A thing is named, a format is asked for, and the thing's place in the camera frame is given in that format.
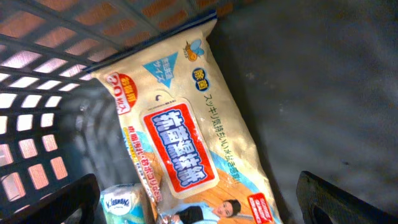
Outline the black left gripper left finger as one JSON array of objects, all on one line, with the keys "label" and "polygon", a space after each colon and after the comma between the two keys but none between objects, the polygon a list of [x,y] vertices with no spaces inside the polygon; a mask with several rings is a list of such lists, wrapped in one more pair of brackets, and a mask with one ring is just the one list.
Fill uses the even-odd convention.
[{"label": "black left gripper left finger", "polygon": [[77,210],[81,210],[79,223],[93,223],[99,200],[100,188],[96,176],[87,174],[44,197],[39,203],[1,220],[1,224],[62,223]]}]

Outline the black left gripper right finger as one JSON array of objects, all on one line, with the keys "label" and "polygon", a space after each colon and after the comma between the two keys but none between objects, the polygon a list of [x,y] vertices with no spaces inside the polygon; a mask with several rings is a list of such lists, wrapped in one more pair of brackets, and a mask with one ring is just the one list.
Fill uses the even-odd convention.
[{"label": "black left gripper right finger", "polygon": [[397,223],[390,215],[309,171],[300,173],[296,195],[306,224]]}]

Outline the Kleenex tissue pack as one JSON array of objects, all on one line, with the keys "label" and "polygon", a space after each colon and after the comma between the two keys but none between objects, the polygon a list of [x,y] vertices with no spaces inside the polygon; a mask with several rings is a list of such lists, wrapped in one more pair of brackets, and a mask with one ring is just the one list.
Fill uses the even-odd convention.
[{"label": "Kleenex tissue pack", "polygon": [[100,193],[107,224],[155,223],[151,205],[142,184],[119,184]]}]

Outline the beige wet wipes pack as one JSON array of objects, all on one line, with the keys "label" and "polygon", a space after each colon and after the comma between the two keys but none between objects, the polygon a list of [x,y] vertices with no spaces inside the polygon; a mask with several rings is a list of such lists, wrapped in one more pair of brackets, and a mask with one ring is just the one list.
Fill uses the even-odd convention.
[{"label": "beige wet wipes pack", "polygon": [[257,147],[207,42],[215,11],[90,68],[114,97],[157,223],[280,223]]}]

